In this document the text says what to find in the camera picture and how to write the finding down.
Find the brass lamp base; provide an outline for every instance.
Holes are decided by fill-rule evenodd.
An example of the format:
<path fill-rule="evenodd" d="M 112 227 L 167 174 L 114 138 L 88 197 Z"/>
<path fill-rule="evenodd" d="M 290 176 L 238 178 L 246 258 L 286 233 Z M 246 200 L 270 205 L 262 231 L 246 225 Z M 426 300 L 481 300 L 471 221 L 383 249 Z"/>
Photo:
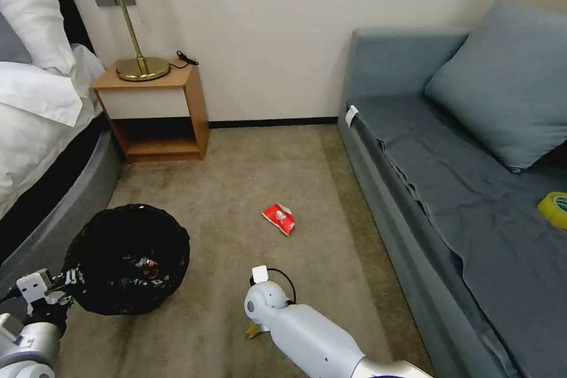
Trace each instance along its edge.
<path fill-rule="evenodd" d="M 126 81 L 148 81 L 163 77 L 170 72 L 170 63 L 156 57 L 123 59 L 116 63 L 116 74 Z"/>

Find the sofa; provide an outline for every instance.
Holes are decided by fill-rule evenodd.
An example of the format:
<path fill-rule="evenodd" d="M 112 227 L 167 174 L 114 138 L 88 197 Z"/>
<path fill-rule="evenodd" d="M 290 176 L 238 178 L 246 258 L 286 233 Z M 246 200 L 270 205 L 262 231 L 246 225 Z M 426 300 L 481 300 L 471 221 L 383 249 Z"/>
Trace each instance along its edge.
<path fill-rule="evenodd" d="M 435 376 L 561 376 L 567 275 L 552 269 L 566 260 L 567 235 L 536 206 L 567 191 L 565 157 L 556 150 L 513 174 L 424 96 L 468 35 L 356 30 L 338 127 Z"/>

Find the gray blanket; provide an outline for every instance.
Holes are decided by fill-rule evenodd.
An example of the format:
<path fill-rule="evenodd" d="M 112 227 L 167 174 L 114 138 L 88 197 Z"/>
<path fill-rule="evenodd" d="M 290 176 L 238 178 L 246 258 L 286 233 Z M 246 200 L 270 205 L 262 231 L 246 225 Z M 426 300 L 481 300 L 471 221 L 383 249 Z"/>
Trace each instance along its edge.
<path fill-rule="evenodd" d="M 352 102 L 526 377 L 567 375 L 567 232 L 537 203 L 567 191 L 567 169 L 512 174 L 425 98 Z"/>

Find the carpet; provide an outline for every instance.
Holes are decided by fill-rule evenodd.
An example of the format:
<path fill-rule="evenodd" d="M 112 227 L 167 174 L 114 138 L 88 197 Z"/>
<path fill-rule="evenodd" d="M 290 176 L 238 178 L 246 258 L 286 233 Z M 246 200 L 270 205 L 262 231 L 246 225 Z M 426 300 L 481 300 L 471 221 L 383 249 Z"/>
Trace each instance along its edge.
<path fill-rule="evenodd" d="M 290 237 L 261 216 L 275 202 L 295 216 Z M 298 303 L 373 360 L 431 372 L 336 126 L 213 130 L 204 161 L 127 165 L 109 207 L 128 203 L 163 208 L 188 230 L 187 275 L 148 315 L 102 317 L 74 305 L 58 378 L 304 377 L 268 334 L 245 339 L 250 270 L 262 264 L 285 271 Z"/>

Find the nightstand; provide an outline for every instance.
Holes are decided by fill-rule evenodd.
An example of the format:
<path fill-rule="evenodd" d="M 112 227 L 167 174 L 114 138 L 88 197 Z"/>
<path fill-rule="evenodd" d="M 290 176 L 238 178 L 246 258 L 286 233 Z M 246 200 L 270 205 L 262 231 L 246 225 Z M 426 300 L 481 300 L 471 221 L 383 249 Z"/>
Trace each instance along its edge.
<path fill-rule="evenodd" d="M 160 79 L 127 82 L 114 65 L 93 89 L 128 162 L 204 159 L 208 117 L 198 67 L 171 67 Z"/>

